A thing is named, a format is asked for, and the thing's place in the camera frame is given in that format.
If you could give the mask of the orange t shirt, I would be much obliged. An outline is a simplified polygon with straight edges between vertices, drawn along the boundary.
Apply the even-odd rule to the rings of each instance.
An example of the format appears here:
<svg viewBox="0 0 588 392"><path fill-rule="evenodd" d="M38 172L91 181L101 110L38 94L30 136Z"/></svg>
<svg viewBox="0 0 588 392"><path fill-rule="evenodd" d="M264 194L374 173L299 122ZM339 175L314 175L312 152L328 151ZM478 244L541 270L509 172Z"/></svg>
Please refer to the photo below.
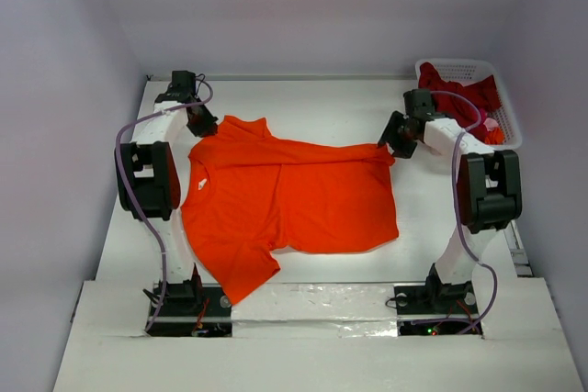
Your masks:
<svg viewBox="0 0 588 392"><path fill-rule="evenodd" d="M188 156L187 241L237 304L280 269L274 251L367 252L399 237L387 149L275 137L228 116Z"/></svg>

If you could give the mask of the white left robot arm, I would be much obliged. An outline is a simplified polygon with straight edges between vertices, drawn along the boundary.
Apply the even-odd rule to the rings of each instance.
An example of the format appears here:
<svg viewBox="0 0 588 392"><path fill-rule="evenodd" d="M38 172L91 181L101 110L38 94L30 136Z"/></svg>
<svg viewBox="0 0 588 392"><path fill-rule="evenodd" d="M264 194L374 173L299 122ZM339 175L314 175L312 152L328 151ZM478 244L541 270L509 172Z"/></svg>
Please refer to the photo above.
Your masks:
<svg viewBox="0 0 588 392"><path fill-rule="evenodd" d="M179 239L182 189L172 147L184 131L198 139L217 133L218 119L207 108L212 97L205 74L173 71L151 113L123 126L116 136L119 203L153 235L160 259L161 277L144 291L155 311L173 303L192 314L203 303L194 259Z"/></svg>

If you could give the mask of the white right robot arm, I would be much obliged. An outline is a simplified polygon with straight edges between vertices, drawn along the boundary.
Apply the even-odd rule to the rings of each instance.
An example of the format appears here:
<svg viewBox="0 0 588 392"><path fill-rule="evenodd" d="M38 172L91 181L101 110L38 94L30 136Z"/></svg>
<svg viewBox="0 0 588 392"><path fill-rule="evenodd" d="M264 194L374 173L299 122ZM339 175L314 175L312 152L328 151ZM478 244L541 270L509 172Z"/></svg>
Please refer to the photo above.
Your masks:
<svg viewBox="0 0 588 392"><path fill-rule="evenodd" d="M483 252L523 208L517 153L496 150L473 135L484 118L466 97L452 95L474 113L473 122L461 127L437 109L437 95L429 89L404 93L405 110L392 113L379 139L379 146L391 148L396 158L411 158L422 143L448 157L451 165L456 227L422 284L395 286L391 301L402 316L448 315L473 300L473 272L482 264Z"/></svg>

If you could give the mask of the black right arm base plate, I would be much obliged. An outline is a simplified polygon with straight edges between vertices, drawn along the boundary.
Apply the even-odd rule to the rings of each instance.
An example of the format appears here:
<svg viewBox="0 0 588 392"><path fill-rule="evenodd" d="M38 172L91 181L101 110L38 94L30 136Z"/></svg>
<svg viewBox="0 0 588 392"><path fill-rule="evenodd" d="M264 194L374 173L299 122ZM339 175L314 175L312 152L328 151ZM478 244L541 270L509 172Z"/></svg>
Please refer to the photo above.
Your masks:
<svg viewBox="0 0 588 392"><path fill-rule="evenodd" d="M396 310L402 337L458 335L479 316L471 282L458 286L395 286L386 305Z"/></svg>

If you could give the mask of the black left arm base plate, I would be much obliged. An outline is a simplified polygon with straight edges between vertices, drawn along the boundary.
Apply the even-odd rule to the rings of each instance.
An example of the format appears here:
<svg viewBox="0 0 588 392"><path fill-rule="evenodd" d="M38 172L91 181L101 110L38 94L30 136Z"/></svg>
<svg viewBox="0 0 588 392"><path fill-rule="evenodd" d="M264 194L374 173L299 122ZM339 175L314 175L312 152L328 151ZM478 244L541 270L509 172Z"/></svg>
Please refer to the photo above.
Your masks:
<svg viewBox="0 0 588 392"><path fill-rule="evenodd" d="M147 334L153 337L232 336L232 304L218 285L198 292L188 283L169 284L164 303Z"/></svg>

